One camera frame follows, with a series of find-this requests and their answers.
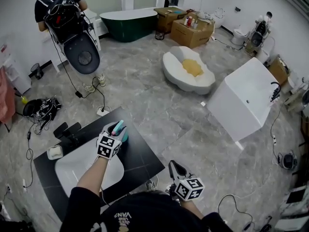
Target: black countertop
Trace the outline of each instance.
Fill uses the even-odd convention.
[[[124,125],[127,126],[129,135],[128,142],[121,146],[121,150],[117,154],[124,166],[125,173],[118,183],[103,191],[104,200],[107,203],[126,195],[164,169],[164,165],[130,122],[130,117],[125,110],[121,107],[117,108],[79,130],[74,134],[75,138],[78,140],[76,145],[63,141],[59,143],[59,145],[62,146],[63,155],[65,156],[97,137],[104,125],[120,121],[121,119],[124,120]],[[49,160],[45,152],[34,160],[34,165],[50,204],[59,219],[63,221],[69,198],[56,175],[56,162],[57,160]],[[104,205],[105,202],[101,198],[101,206]]]

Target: green bathtub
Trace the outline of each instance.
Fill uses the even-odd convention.
[[[102,13],[100,17],[116,40],[132,42],[152,33],[157,14],[153,9],[139,9]]]

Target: pink cloth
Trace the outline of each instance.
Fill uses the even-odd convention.
[[[15,91],[8,83],[4,68],[0,69],[0,121],[8,123],[15,114]]]

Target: gray floor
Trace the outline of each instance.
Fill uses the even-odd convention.
[[[215,37],[231,44],[230,35],[217,30]],[[109,38],[101,40],[102,61],[105,64],[107,86],[102,89],[106,104],[112,109],[122,106],[131,114],[132,121],[152,150],[167,166],[172,159],[185,163],[199,176],[205,186],[203,198],[196,202],[203,214],[217,210],[221,197],[233,193],[238,208],[253,215],[257,227],[268,215],[278,218],[278,207],[285,192],[291,186],[291,173],[272,163],[272,140],[270,126],[278,114],[280,104],[275,104],[264,127],[240,143],[241,151],[231,140],[218,121],[200,103],[211,96],[186,93],[169,83],[161,70],[161,59],[173,45],[168,37],[157,41],[149,35],[133,43],[119,43]],[[243,51],[226,48],[220,42],[209,41],[195,49],[202,60],[215,74],[216,86],[250,57]],[[87,99],[79,99],[74,93],[63,69],[56,73],[54,68],[44,70],[41,80],[32,79],[32,88],[26,94],[29,99],[55,96],[63,104],[48,131],[40,136],[32,134],[30,147],[34,157],[57,143],[53,130],[66,121],[69,125],[80,122],[82,126],[96,120],[96,108],[102,105],[99,93]],[[81,84],[70,71],[73,82],[82,91]],[[23,192],[22,179],[31,180],[30,162],[26,160],[27,131],[31,123],[15,116],[12,131],[0,128],[0,199],[3,199],[9,183],[12,198],[21,211],[25,208],[28,217],[22,216],[12,201],[5,204],[12,219],[31,219],[37,231],[58,231],[61,225],[50,206],[34,169],[34,183]],[[299,117],[291,116],[285,108],[273,127],[277,136],[276,151],[299,155]],[[171,183],[168,170],[158,174],[158,188],[164,190]],[[250,217],[235,211],[231,198],[220,206],[220,214],[234,231],[241,231]]]

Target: white sink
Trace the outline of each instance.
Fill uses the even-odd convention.
[[[207,103],[234,142],[264,125],[277,80],[256,58],[228,75]]]
[[[97,158],[96,141],[98,137],[59,159],[55,164],[57,177],[69,197],[71,190],[83,174],[92,166]],[[118,156],[114,156],[107,165],[102,189],[107,189],[119,182],[124,176],[125,170]]]

